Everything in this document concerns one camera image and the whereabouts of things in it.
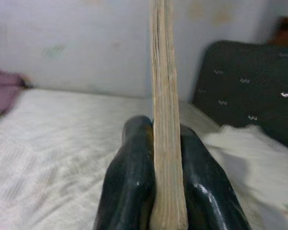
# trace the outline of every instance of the dark green headboard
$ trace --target dark green headboard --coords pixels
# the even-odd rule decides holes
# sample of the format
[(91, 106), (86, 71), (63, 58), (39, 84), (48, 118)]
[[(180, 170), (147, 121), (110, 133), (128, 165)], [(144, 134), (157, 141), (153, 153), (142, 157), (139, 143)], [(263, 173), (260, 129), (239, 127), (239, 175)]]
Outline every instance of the dark green headboard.
[(259, 125), (288, 146), (288, 47), (213, 43), (192, 103), (219, 125)]

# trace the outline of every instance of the wooden stick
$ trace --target wooden stick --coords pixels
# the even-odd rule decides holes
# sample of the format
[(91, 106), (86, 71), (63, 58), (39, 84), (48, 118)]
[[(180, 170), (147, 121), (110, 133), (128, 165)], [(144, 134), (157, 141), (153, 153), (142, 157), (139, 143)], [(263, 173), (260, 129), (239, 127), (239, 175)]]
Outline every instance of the wooden stick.
[(170, 0), (151, 0), (156, 199), (150, 230), (187, 230)]

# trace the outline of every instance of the white fabric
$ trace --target white fabric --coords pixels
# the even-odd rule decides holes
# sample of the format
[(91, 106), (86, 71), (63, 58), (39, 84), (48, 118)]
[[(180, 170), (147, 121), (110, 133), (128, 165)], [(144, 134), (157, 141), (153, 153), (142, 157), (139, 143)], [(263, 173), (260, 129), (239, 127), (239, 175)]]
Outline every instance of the white fabric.
[[(25, 91), (0, 121), (0, 230), (91, 230), (106, 169), (124, 123), (147, 100)], [(218, 127), (180, 104), (199, 136)]]
[(204, 139), (253, 229), (288, 230), (288, 149), (260, 128), (222, 127)]

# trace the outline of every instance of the white mattress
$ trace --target white mattress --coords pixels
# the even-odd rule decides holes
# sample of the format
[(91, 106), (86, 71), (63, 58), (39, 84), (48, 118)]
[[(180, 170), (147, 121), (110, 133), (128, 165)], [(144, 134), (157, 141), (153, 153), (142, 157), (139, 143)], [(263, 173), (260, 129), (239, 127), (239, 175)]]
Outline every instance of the white mattress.
[[(25, 91), (0, 122), (0, 230), (91, 230), (106, 169), (127, 119), (147, 100)], [(201, 137), (218, 126), (180, 104)]]

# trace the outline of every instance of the bed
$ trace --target bed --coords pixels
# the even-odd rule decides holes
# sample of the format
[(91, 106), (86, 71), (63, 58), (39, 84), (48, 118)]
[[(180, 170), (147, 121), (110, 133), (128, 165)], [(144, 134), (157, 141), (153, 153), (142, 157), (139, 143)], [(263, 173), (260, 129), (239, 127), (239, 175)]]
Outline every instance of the bed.
[[(263, 199), (274, 184), (268, 177), (270, 165), (260, 167), (273, 156), (272, 166), (280, 164), (280, 180), (288, 180), (288, 171), (283, 170), (288, 168), (288, 147), (267, 136), (260, 125), (236, 128), (234, 122), (220, 121), (226, 116), (217, 116), (207, 105), (212, 101), (205, 101), (214, 97), (203, 96), (210, 90), (203, 87), (204, 71), (193, 104), (180, 103), (181, 123), (199, 135), (224, 168), (252, 229), (288, 230), (288, 209), (269, 202), (283, 190)], [(0, 230), (91, 230), (123, 125), (134, 115), (151, 117), (150, 106), (151, 100), (137, 98), (42, 89), (22, 92), (14, 109), (0, 120)], [(248, 154), (249, 146), (253, 155)], [(258, 173), (269, 183), (257, 189)]]

